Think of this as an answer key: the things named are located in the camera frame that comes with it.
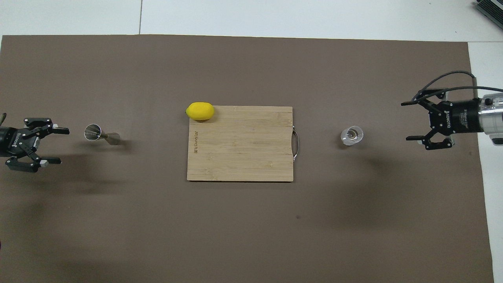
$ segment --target black grille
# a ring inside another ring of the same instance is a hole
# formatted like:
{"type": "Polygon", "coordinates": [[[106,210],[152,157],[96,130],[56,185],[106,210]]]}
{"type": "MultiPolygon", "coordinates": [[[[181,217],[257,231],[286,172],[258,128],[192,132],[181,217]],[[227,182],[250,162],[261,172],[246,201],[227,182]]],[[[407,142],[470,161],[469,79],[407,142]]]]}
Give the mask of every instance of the black grille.
{"type": "Polygon", "coordinates": [[[480,0],[476,6],[482,14],[503,29],[503,10],[491,0],[480,0]]]}

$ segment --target white surface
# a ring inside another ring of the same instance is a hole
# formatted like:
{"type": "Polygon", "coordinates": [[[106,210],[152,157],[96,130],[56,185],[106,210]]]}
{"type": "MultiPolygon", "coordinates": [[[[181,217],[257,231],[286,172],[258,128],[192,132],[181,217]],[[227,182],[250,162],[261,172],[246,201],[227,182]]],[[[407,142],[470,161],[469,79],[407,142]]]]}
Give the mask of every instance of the white surface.
{"type": "Polygon", "coordinates": [[[477,11],[474,2],[143,0],[141,33],[503,41],[503,30],[477,11]]]}
{"type": "MultiPolygon", "coordinates": [[[[479,85],[501,88],[503,30],[476,11],[474,2],[143,0],[141,33],[468,41],[479,85]]],[[[0,0],[0,36],[137,34],[140,7],[141,0],[0,0]]],[[[479,135],[479,147],[494,281],[503,283],[503,174],[499,169],[503,147],[494,147],[484,134],[479,135]]]]}
{"type": "MultiPolygon", "coordinates": [[[[503,42],[470,42],[471,69],[480,86],[503,88],[503,42]]],[[[479,91],[479,97],[492,91],[479,91]]],[[[503,147],[478,134],[494,282],[503,282],[503,147]]]]}
{"type": "Polygon", "coordinates": [[[0,0],[0,36],[138,34],[141,0],[0,0]]]}

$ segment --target jigger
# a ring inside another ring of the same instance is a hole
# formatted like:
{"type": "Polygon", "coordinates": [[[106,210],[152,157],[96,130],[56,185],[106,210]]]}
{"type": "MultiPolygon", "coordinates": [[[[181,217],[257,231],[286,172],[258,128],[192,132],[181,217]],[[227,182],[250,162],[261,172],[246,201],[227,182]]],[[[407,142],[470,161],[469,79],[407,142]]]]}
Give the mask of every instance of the jigger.
{"type": "Polygon", "coordinates": [[[86,127],[84,130],[84,137],[91,142],[104,138],[111,146],[116,146],[121,141],[121,137],[118,133],[103,133],[100,126],[96,124],[91,124],[86,127]]]}

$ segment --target yellow lemon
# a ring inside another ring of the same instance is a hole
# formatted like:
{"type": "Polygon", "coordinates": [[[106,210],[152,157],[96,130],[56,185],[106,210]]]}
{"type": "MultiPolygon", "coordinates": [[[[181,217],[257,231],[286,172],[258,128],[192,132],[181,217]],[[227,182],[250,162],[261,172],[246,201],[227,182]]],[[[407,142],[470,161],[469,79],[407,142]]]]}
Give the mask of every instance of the yellow lemon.
{"type": "Polygon", "coordinates": [[[194,120],[208,120],[215,114],[215,108],[208,102],[194,102],[187,107],[185,113],[194,120]]]}

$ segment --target bamboo board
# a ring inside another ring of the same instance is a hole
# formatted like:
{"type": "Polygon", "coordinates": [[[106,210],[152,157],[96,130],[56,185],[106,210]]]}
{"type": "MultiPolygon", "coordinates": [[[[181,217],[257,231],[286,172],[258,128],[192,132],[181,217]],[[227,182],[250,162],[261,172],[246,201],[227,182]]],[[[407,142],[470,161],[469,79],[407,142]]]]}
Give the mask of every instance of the bamboo board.
{"type": "Polygon", "coordinates": [[[190,119],[187,180],[293,181],[292,107],[214,106],[190,119]]]}

